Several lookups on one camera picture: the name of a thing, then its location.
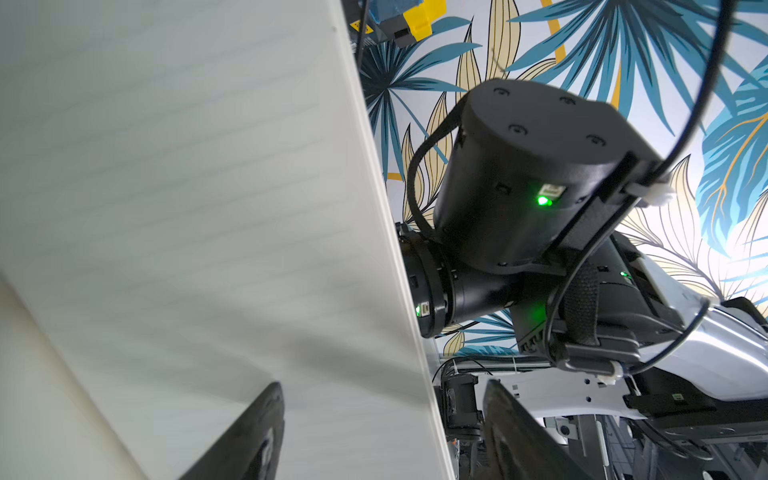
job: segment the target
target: white notebook page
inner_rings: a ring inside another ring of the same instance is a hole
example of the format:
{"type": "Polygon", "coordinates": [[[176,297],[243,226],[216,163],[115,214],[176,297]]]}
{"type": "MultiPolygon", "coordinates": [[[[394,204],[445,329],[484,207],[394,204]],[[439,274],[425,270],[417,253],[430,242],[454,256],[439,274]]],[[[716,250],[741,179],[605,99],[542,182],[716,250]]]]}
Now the white notebook page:
{"type": "Polygon", "coordinates": [[[452,478],[336,0],[0,6],[0,270],[153,480],[452,478]]]}

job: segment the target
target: tropical leaf wallpaper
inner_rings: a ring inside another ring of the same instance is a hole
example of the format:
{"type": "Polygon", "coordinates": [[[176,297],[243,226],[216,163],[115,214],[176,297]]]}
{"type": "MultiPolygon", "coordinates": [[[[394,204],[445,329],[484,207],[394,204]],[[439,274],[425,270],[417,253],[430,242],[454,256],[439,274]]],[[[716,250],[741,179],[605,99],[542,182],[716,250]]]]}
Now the tropical leaf wallpaper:
{"type": "MultiPolygon", "coordinates": [[[[612,104],[661,157],[697,95],[719,0],[448,0],[434,35],[407,48],[366,50],[369,118],[395,221],[415,227],[403,172],[462,95],[517,78],[612,104]]],[[[620,231],[689,287],[746,296],[768,313],[768,2],[741,0],[727,55],[697,136],[672,174],[677,199],[637,209],[620,231]]],[[[552,132],[557,141],[558,132],[552,132]]],[[[452,136],[416,178],[431,220],[452,136]]],[[[517,352],[509,311],[446,329],[445,356],[517,352]]]]}

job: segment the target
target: screw hole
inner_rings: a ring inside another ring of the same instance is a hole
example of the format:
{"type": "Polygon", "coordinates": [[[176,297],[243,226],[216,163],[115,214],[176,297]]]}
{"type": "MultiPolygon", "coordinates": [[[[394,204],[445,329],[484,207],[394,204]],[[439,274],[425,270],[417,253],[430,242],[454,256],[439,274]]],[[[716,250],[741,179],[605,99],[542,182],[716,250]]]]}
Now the screw hole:
{"type": "Polygon", "coordinates": [[[598,147],[605,147],[605,140],[598,137],[597,135],[587,135],[587,140],[589,140],[593,145],[597,145],[598,147]]]}
{"type": "Polygon", "coordinates": [[[496,191],[500,194],[509,195],[512,192],[511,187],[507,187],[506,185],[502,183],[496,184],[496,191]]]}
{"type": "Polygon", "coordinates": [[[527,135],[528,134],[528,130],[525,127],[523,127],[522,125],[510,125],[509,126],[509,131],[511,131],[513,133],[516,133],[516,134],[519,134],[519,135],[527,135]]]}

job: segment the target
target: black cable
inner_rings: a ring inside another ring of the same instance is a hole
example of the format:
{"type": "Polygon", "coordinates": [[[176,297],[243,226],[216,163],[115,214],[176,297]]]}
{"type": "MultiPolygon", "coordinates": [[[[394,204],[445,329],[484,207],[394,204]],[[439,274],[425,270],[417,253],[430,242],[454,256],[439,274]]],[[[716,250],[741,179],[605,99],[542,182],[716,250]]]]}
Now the black cable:
{"type": "Polygon", "coordinates": [[[669,346],[662,350],[658,355],[656,355],[654,358],[648,360],[643,365],[635,366],[633,368],[630,368],[627,370],[627,375],[637,375],[638,373],[646,372],[650,369],[652,369],[654,366],[656,366],[657,363],[659,363],[661,360],[667,358],[669,355],[674,353],[675,350],[680,348],[681,345],[683,345],[683,342],[685,342],[691,333],[693,333],[697,328],[699,328],[699,325],[707,318],[707,312],[710,309],[710,301],[704,300],[704,303],[701,305],[701,309],[699,310],[699,313],[694,317],[694,320],[690,323],[690,325],[672,342],[669,344],[669,346]]]}
{"type": "Polygon", "coordinates": [[[435,379],[437,378],[437,374],[438,374],[438,373],[440,373],[440,370],[442,369],[442,367],[444,367],[444,366],[445,366],[445,364],[446,364],[446,363],[448,363],[448,362],[456,362],[456,361],[462,361],[463,359],[471,360],[471,361],[473,361],[473,362],[477,363],[478,365],[480,365],[480,368],[481,368],[481,369],[483,369],[483,370],[485,370],[486,372],[488,372],[488,374],[489,374],[489,375],[491,375],[491,376],[493,375],[493,372],[491,372],[491,370],[488,370],[487,368],[485,368],[485,367],[482,365],[482,363],[478,362],[476,359],[473,359],[471,356],[460,356],[460,357],[453,357],[453,358],[447,359],[447,360],[446,360],[446,361],[444,361],[442,364],[440,364],[440,366],[439,366],[439,367],[437,367],[437,370],[435,371],[435,375],[433,375],[433,376],[432,376],[432,383],[434,383],[434,382],[435,382],[435,379]]]}
{"type": "Polygon", "coordinates": [[[486,368],[485,368],[485,367],[482,365],[482,363],[478,362],[476,359],[473,359],[472,357],[467,357],[467,358],[469,358],[471,361],[473,361],[473,362],[477,363],[478,365],[480,365],[480,368],[481,368],[481,369],[483,369],[483,370],[485,370],[486,372],[488,372],[488,374],[489,374],[490,376],[493,376],[493,372],[491,372],[491,370],[488,370],[488,369],[486,369],[486,368]]]}
{"type": "MultiPolygon", "coordinates": [[[[701,86],[699,87],[699,94],[697,95],[696,103],[694,103],[694,107],[690,111],[688,121],[683,128],[683,132],[677,139],[677,143],[672,148],[669,156],[659,165],[658,168],[651,172],[644,179],[644,181],[641,181],[642,186],[649,187],[668,173],[672,164],[680,155],[680,152],[682,152],[683,149],[688,145],[688,142],[693,136],[695,130],[698,128],[701,117],[704,113],[704,109],[707,107],[712,92],[715,88],[715,84],[717,83],[717,77],[720,73],[720,63],[723,60],[723,55],[725,55],[725,46],[728,39],[728,32],[730,31],[730,26],[733,21],[733,11],[736,8],[736,3],[737,0],[723,0],[720,3],[720,13],[717,16],[717,27],[715,29],[714,39],[712,40],[710,57],[707,60],[707,66],[701,79],[701,86]]],[[[544,350],[544,355],[550,362],[554,363],[554,358],[550,352],[552,324],[554,323],[554,315],[558,311],[558,307],[560,306],[560,303],[565,296],[565,291],[571,285],[571,282],[576,276],[576,272],[578,272],[578,270],[581,268],[581,265],[584,264],[585,260],[594,253],[594,251],[605,241],[606,238],[608,238],[608,236],[611,235],[611,233],[614,232],[614,230],[616,230],[618,224],[621,223],[624,217],[627,216],[630,210],[632,210],[639,201],[639,197],[633,196],[629,196],[624,201],[618,210],[614,212],[611,218],[608,219],[608,222],[603,225],[603,227],[598,230],[597,233],[587,242],[587,245],[578,254],[576,260],[572,263],[571,268],[568,269],[568,274],[565,276],[565,280],[558,287],[558,290],[554,295],[550,306],[547,308],[548,313],[544,326],[544,335],[542,337],[541,346],[541,348],[544,350]]]]}
{"type": "Polygon", "coordinates": [[[437,378],[437,374],[440,373],[440,370],[442,370],[442,367],[444,367],[446,363],[454,362],[454,361],[456,361],[456,359],[447,359],[446,361],[441,363],[440,366],[437,367],[437,370],[435,370],[435,375],[432,376],[432,383],[435,382],[435,379],[437,378]]]}
{"type": "Polygon", "coordinates": [[[360,11],[360,25],[357,30],[357,48],[355,48],[355,63],[357,70],[362,66],[362,51],[365,47],[362,44],[363,37],[366,36],[366,27],[368,26],[368,10],[371,7],[371,0],[362,0],[362,9],[360,11]]]}
{"type": "Polygon", "coordinates": [[[654,442],[656,445],[659,445],[662,449],[666,449],[667,451],[671,452],[674,455],[677,455],[680,458],[698,458],[699,460],[704,460],[705,462],[708,462],[714,458],[714,455],[709,453],[704,447],[701,447],[693,442],[690,442],[690,444],[693,446],[693,448],[689,448],[687,445],[679,445],[675,443],[672,439],[670,439],[668,436],[666,436],[664,433],[660,432],[656,427],[653,426],[650,422],[647,420],[633,420],[634,424],[643,432],[643,434],[654,442]],[[659,437],[661,440],[666,442],[667,444],[664,445],[663,443],[659,442],[658,440],[654,439],[653,436],[659,437]]]}
{"type": "Polygon", "coordinates": [[[451,109],[448,115],[445,116],[445,120],[440,122],[440,125],[432,132],[424,143],[419,146],[419,149],[413,154],[411,163],[408,165],[408,172],[406,174],[406,196],[408,197],[408,208],[411,209],[411,215],[416,225],[419,226],[419,230],[424,237],[432,239],[435,236],[435,231],[432,226],[429,225],[427,220],[422,215],[422,211],[419,209],[419,204],[416,202],[416,189],[414,188],[414,182],[416,180],[416,173],[419,171],[419,164],[429,149],[437,145],[443,137],[451,133],[451,131],[458,127],[462,122],[462,112],[464,111],[464,105],[467,103],[467,98],[470,94],[464,95],[456,105],[451,109]]]}

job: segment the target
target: white cable clip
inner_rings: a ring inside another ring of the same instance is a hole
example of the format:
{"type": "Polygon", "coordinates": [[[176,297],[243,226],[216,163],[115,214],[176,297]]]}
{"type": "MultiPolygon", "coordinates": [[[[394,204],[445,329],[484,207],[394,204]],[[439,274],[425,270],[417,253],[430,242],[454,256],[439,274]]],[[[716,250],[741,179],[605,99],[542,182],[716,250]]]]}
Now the white cable clip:
{"type": "Polygon", "coordinates": [[[677,197],[677,192],[667,184],[653,184],[650,187],[628,184],[624,187],[624,192],[635,197],[641,197],[645,204],[652,207],[662,207],[677,197]]]}
{"type": "Polygon", "coordinates": [[[598,382],[603,382],[605,385],[616,385],[616,380],[624,376],[624,369],[619,362],[611,360],[611,365],[614,366],[614,374],[609,376],[598,375],[598,382]]]}

